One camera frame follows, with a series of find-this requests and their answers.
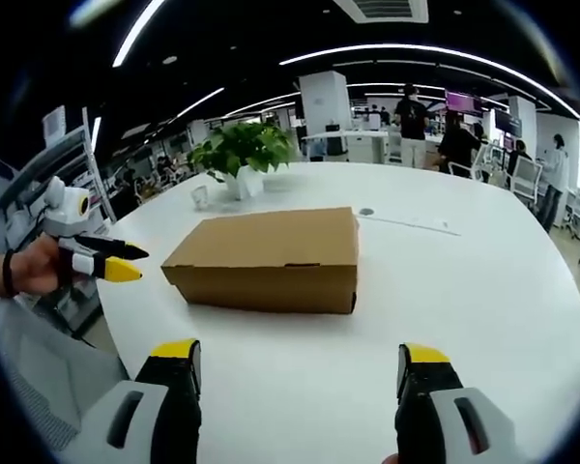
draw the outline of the potted plant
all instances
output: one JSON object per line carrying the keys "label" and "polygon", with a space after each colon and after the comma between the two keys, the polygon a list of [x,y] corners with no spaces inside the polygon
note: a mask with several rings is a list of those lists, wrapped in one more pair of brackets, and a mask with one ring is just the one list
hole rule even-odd
{"label": "potted plant", "polygon": [[193,165],[202,166],[218,182],[242,200],[263,189],[262,173],[288,163],[293,148],[277,126],[239,123],[216,129],[208,140],[188,155]]}

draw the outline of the small white cup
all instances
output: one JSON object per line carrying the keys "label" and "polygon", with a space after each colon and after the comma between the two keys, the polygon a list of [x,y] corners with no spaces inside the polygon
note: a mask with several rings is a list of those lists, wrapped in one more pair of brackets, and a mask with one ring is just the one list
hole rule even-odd
{"label": "small white cup", "polygon": [[200,186],[191,191],[191,198],[198,211],[206,210],[209,206],[209,191],[206,186]]}

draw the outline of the air vent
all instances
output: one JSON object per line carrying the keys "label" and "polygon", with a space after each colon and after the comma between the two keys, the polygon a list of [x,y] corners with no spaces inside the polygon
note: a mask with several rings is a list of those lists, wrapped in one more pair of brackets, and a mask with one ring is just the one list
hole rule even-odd
{"label": "air vent", "polygon": [[428,21],[427,0],[334,0],[355,22]]}

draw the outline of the black bracelet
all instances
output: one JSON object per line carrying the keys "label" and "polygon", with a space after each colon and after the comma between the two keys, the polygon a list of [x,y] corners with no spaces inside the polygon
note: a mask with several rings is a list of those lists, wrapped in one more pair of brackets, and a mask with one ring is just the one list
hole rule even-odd
{"label": "black bracelet", "polygon": [[13,287],[13,273],[11,272],[11,258],[13,258],[14,254],[15,252],[9,249],[4,255],[4,261],[2,262],[2,284],[9,297],[14,297],[17,294]]}

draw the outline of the floor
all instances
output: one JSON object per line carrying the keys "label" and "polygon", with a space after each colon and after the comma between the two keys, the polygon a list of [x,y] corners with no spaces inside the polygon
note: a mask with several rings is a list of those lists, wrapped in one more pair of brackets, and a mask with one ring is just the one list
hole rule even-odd
{"label": "floor", "polygon": [[[550,237],[567,262],[576,285],[578,286],[578,291],[580,292],[580,267],[578,266],[578,259],[580,258],[580,241],[571,239],[568,231],[557,228],[552,229]],[[86,335],[84,335],[84,338],[97,348],[109,353],[118,354],[103,316],[100,317]]]}

